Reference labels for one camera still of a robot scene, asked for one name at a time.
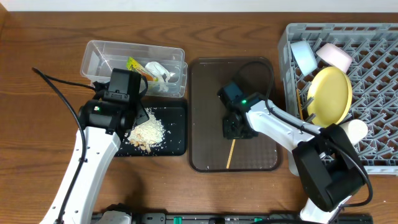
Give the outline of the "wooden chopstick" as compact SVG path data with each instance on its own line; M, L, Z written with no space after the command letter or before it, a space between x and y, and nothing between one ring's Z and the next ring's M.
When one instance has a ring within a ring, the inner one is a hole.
M226 169L230 168L230 164L231 164L231 159L232 159L233 152L234 152L235 143L236 143L236 140L233 139L232 143L231 143L230 150L229 150L228 160L227 160L227 163L226 163Z
M296 89L296 96L297 96L297 104L298 104L299 116L300 116L300 119L301 119L301 120L304 120L304 119L303 119L302 104L301 104L299 89Z

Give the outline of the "green yellow snack wrapper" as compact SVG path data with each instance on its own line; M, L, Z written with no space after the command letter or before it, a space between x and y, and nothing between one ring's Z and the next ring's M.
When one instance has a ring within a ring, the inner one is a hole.
M130 71L141 74L142 76L146 77L148 81L156 82L158 80L145 67L143 67L138 61L136 61L132 57L128 58L126 68Z

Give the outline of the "yellow plastic plate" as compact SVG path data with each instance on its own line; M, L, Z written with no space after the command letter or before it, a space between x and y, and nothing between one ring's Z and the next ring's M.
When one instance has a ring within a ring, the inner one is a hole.
M353 91L348 76L336 67L326 67L317 73L307 93L312 123L327 127L341 123L351 106Z

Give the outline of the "pale green plastic cup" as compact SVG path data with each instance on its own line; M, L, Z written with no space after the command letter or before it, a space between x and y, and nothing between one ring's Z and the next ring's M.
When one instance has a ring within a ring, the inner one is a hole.
M364 121L353 119L340 124L352 145L359 143L368 134L368 126Z

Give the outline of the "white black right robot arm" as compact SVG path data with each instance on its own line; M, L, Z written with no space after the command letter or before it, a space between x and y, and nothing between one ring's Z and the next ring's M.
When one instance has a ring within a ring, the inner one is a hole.
M372 191L368 173L354 145L367 135L358 119L325 128L306 123L278 108L267 96L247 96L231 82L217 92L227 110L226 139L252 139L264 134L292 154L294 169L308 200L300 223L332 223L362 187Z

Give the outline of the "pink bowl with food scraps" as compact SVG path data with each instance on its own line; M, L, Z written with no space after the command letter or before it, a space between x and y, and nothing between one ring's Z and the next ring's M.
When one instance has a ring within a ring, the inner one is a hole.
M326 43L323 47L316 51L316 54L331 66L347 73L352 63L352 58L336 45Z

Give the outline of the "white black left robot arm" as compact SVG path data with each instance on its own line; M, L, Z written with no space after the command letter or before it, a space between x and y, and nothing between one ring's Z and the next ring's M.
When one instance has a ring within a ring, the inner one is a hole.
M125 134L148 121L142 105L146 91L140 73L115 68L110 82L79 111L72 110L78 131L73 154L43 223L90 223L110 162Z

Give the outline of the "light blue plastic bowl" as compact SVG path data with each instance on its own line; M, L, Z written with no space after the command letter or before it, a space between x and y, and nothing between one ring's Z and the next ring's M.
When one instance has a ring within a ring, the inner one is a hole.
M290 47L295 61L304 76L309 75L317 68L317 61L307 41L294 42Z

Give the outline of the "white napkin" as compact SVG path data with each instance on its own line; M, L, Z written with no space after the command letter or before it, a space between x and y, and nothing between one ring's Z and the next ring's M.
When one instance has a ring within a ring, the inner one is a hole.
M167 86L171 73L163 67L159 62L149 62L145 65L145 69L152 74L152 76L159 82L160 91L168 91Z

